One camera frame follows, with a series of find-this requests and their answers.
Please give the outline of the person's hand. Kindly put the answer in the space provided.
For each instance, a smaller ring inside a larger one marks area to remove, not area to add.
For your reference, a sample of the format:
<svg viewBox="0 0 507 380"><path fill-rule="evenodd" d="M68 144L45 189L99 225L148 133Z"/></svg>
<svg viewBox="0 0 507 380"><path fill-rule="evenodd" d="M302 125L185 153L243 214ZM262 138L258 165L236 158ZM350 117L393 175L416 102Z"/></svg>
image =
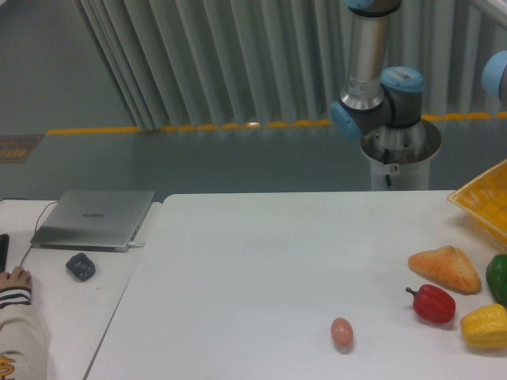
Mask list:
<svg viewBox="0 0 507 380"><path fill-rule="evenodd" d="M12 272L2 272L0 274L0 290L26 290L32 292L31 272L25 270L22 266L17 266Z"/></svg>

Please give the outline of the cream sleeve forearm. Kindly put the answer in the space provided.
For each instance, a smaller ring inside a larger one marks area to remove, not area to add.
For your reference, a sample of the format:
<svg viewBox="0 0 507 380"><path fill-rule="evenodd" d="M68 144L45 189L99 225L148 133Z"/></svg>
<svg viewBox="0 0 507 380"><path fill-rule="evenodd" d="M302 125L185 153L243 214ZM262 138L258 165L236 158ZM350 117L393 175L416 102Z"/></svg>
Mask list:
<svg viewBox="0 0 507 380"><path fill-rule="evenodd" d="M27 287L1 291L1 378L45 379L48 339Z"/></svg>

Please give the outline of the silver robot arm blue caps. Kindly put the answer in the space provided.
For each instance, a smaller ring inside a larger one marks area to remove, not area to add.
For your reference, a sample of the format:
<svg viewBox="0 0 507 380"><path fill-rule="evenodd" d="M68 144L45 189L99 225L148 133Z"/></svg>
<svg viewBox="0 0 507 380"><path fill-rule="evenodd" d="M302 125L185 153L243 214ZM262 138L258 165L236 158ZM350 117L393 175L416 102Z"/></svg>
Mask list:
<svg viewBox="0 0 507 380"><path fill-rule="evenodd" d="M348 1L346 81L330 118L346 137L403 129L424 111L468 112L478 91L506 102L504 1Z"/></svg>

